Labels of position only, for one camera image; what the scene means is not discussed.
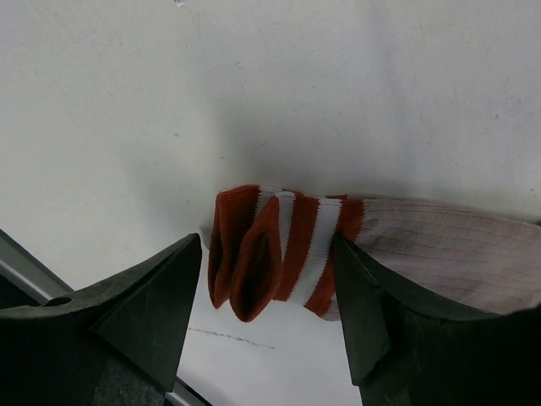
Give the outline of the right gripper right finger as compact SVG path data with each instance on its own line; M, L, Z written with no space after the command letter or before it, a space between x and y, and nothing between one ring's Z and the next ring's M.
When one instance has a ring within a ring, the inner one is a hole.
M496 315L382 266L337 236L336 298L365 405L537 405L540 310Z

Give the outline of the taupe sock with red stripes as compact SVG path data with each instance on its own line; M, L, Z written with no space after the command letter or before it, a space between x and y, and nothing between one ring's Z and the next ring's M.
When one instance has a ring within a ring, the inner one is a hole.
M340 316L332 248L341 235L439 295L508 314L540 302L537 225L434 202L244 185L216 197L208 291L240 321L273 300Z

